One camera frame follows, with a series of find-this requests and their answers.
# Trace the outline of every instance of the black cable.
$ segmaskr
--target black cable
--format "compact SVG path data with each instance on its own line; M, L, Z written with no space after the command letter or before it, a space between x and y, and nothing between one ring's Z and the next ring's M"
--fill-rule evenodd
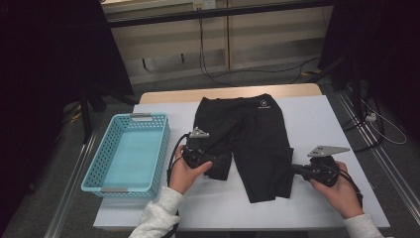
M199 19L199 23L200 23L200 69L201 72L207 76L208 78L210 78L213 82L218 83L218 84L222 84L222 85L227 85L227 86L232 86L232 87L236 87L236 85L233 85L231 83L227 83L227 82L220 82L214 79L214 76L211 76L209 74L209 72L207 71L207 66L206 66L206 60L204 57L204 42L203 42L203 36L204 36L204 31L203 31L203 20Z
M346 171L343 171L343 170L336 171L335 169L333 169L331 167L328 167L328 166L325 166L325 165L321 165L321 166L324 167L325 169L329 170L330 172L333 172L336 175L341 176L342 178L347 180L352 185L353 189L355 190L356 197L358 199L359 205L361 206L361 208L364 207L364 203L363 203L364 196L362 195L361 190L356 185L356 183L353 181L353 179L349 175L349 173L347 173Z
M227 74L230 74L230 73L236 73L236 72L284 72L284 71L290 71L290 70L294 70L294 69L299 68L299 73L296 76L296 78L294 78L291 82L289 82L289 84L291 84L291 83L295 82L297 79L299 79L300 73L302 72L302 68L303 68L304 65L306 65L307 63L309 63L313 60L318 60L319 59L319 57L312 58L312 59L309 59L309 60L307 60L303 63L300 63L297 66L294 66L294 67L291 67L291 68L286 68L286 69L279 69L279 70L241 69L241 70L232 70L232 71L222 72L222 73L217 74L217 75L210 75L210 73L207 71L207 66L206 66L206 61L205 61L205 56L204 56L204 41L203 41L204 30L203 30L202 19L199 19L199 23L200 23L200 69L201 69L201 72L205 76L209 77L215 83L236 87L236 85L233 85L233 84L230 84L230 83L216 81L214 78L215 77L220 77L220 76L223 76L223 75L227 75Z
M372 96L372 99L373 99L373 102L374 102L375 109L376 109L377 113L380 114L380 108L379 108L379 105L377 104L376 98L374 96ZM385 135L382 118L379 117L376 120L376 123L379 126L379 132L380 132L380 134ZM353 150L353 152L354 153L363 152L363 151L367 151L367 150L370 150L370 149L372 149L374 147L379 146L383 142L383 136L382 135L379 135L379 138L378 139L375 138L375 142L372 143L371 145L369 145L367 147L364 147L364 148L361 148L361 149Z
M188 136L189 136L189 134L183 134L179 138L179 140L176 142L175 147L173 148L172 155L170 156L170 160L169 160L169 165L167 166L167 171L166 171L166 182L167 182L167 186L169 186L169 183L170 183L170 175L172 174L172 168L173 168L173 166L175 165L176 162L179 161L179 159L182 158L182 157L179 157L179 158L177 158L172 163L173 157L175 156L175 153L176 153L176 149L178 148L178 146L181 143L181 141L184 138L187 138ZM176 230L178 229L178 224L179 223L174 224L173 227L172 227L172 229L170 231L168 231L164 236L162 236L162 238L170 238L170 237L172 237L175 234Z
M172 161L173 161L173 157L175 156L176 149L178 148L178 146L181 143L181 141L184 138L187 138L188 136L189 136L189 134L183 134L179 138L179 140L176 142L175 147L173 148L172 155L170 156L170 160L169 160L169 165L167 166L167 170L166 170L166 182L167 182L167 185L169 185L169 182L170 182L170 174L172 173L172 168L173 168Z

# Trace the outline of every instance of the metal frame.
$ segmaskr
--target metal frame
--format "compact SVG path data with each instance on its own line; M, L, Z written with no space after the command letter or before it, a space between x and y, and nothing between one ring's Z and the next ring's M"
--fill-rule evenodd
M273 4L263 4L258 6L245 6L245 7L230 7L219 8L203 11L191 11L183 13L173 13L165 15L157 15L151 17L127 18L118 20L109 20L106 23L91 23L84 25L67 25L63 28L122 28L131 26L140 26L156 23L178 22L194 19L205 19L215 17L237 16L245 14L255 14L264 12L277 12L286 10L297 10L305 8L325 7L332 6L339 0L300 0L292 2L282 2Z

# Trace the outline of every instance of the metal bracket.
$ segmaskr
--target metal bracket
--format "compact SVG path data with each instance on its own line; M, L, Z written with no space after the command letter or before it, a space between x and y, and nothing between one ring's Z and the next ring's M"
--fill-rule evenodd
M189 138L209 138L210 134L207 132L203 132L202 130L198 129L198 127L194 128L194 130L189 134Z
M332 156L335 154L343 153L349 151L350 148L347 147L330 147L330 146L317 146L313 149L308 157L326 157Z

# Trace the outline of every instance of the cabinet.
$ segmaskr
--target cabinet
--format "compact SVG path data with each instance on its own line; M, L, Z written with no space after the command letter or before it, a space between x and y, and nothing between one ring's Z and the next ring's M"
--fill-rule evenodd
M153 17L192 11L193 1L114 0L102 3L108 20ZM216 6L238 8L288 2L284 0L217 0ZM307 60L319 56L331 6L203 19L203 46L208 71ZM198 20L114 28L112 33L133 84L199 74ZM181 64L180 54L193 63ZM154 60L175 59L167 69L143 68Z

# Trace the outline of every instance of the dark curtain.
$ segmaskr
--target dark curtain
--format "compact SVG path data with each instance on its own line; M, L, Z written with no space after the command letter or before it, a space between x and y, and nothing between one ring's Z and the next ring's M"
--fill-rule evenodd
M84 27L104 22L97 0L0 0L0 234L81 87L133 94L110 29Z

